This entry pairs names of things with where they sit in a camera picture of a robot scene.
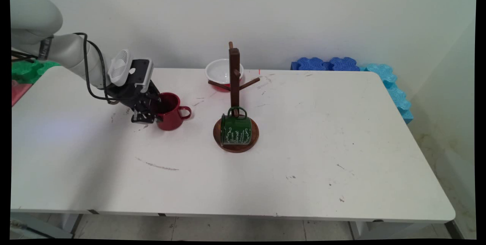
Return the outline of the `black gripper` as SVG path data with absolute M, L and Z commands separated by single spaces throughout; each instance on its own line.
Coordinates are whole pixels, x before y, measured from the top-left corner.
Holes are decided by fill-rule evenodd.
M 132 109 L 132 123 L 151 124 L 156 120 L 157 114 L 164 114 L 169 108 L 165 94 L 159 93 L 152 81 L 144 93 L 141 93 L 135 84 L 122 87 L 110 84 L 106 91 L 109 97 L 119 99 L 120 103 Z

